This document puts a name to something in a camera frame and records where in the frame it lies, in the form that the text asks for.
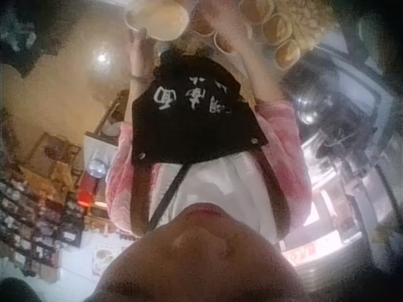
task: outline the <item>hand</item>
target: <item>hand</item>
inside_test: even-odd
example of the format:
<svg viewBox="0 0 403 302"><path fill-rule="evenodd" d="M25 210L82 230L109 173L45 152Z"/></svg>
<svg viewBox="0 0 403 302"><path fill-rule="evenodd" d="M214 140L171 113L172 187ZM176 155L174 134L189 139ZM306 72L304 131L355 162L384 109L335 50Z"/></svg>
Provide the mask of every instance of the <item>hand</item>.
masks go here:
<svg viewBox="0 0 403 302"><path fill-rule="evenodd" d="M131 42L127 50L132 64L132 76L150 77L154 69L154 46L156 41L147 38L147 30L130 31Z"/></svg>
<svg viewBox="0 0 403 302"><path fill-rule="evenodd" d="M211 26L236 50L249 43L243 16L234 0L201 0L201 11Z"/></svg>

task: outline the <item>bracelet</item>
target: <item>bracelet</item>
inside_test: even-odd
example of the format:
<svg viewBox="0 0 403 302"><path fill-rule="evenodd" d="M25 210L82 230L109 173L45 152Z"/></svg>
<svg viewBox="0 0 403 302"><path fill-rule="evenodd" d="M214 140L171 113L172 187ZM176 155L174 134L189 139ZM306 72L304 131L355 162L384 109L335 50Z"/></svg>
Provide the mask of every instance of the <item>bracelet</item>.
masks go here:
<svg viewBox="0 0 403 302"><path fill-rule="evenodd" d="M130 75L130 80L139 82L141 84L148 84L151 82L151 77L137 77L136 75Z"/></svg>

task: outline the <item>light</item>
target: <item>light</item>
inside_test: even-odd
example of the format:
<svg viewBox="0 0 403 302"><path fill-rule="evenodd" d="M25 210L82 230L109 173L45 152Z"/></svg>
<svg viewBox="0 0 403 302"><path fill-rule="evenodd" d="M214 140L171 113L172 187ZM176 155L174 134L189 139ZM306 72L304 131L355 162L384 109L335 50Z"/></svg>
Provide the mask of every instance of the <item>light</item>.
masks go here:
<svg viewBox="0 0 403 302"><path fill-rule="evenodd" d="M101 63L106 61L106 54L102 53L101 55L98 56L98 61Z"/></svg>

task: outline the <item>wrist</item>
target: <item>wrist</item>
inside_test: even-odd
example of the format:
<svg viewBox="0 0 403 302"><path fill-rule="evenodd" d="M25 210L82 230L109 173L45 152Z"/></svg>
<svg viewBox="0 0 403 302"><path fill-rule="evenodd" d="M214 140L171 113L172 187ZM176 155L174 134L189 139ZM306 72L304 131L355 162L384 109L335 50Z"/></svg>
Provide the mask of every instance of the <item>wrist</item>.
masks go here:
<svg viewBox="0 0 403 302"><path fill-rule="evenodd" d="M137 76L134 73L130 74L130 81L137 82L139 84L147 85L152 81L152 75Z"/></svg>

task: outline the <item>kitchen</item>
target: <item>kitchen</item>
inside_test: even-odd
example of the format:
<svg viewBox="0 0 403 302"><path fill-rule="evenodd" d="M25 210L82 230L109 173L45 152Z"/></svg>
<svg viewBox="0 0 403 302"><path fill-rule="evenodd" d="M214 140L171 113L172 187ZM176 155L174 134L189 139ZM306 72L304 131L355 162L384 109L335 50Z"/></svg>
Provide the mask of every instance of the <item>kitchen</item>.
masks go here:
<svg viewBox="0 0 403 302"><path fill-rule="evenodd" d="M285 74L278 73L295 103L314 196L309 219L280 242L280 248L309 291L332 285L345 278L348 269L353 272L369 263L392 273L402 254L397 232L401 234L402 227L402 141L396 131L398 116L394 118L400 111L399 91L382 75L375 54L363 60L351 52L344 30L327 32L315 47L307 41L307 49L313 49L302 52ZM367 42L364 26L360 33L358 40ZM214 47L211 39L207 43ZM273 47L262 43L262 49L268 61L273 60ZM236 57L229 61L242 77ZM105 124L112 121L115 107L112 104L99 127L85 136L86 167L94 159L110 164L116 143L109 142L105 132L111 129ZM84 239L82 248L89 241Z"/></svg>

